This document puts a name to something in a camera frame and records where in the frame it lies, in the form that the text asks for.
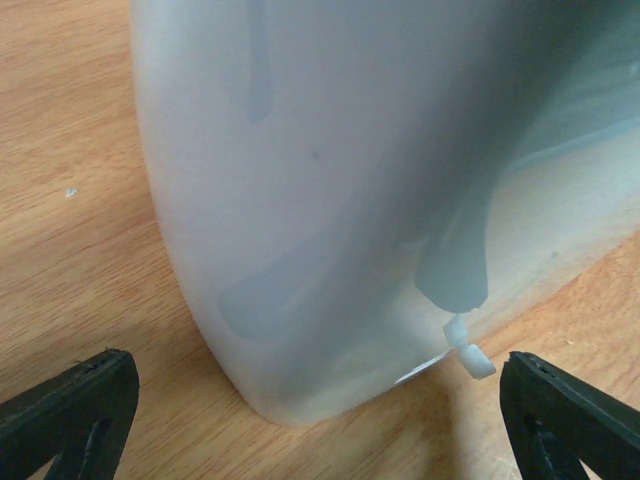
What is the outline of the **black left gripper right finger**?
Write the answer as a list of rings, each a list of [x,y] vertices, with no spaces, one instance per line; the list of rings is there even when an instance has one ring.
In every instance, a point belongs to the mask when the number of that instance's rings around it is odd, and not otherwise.
[[[639,411],[530,352],[504,364],[501,413],[524,479],[639,477]]]

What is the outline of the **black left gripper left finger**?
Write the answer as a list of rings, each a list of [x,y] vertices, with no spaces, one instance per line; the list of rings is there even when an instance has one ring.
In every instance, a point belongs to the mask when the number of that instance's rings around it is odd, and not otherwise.
[[[1,404],[1,477],[112,479],[139,401],[133,355],[107,349]]]

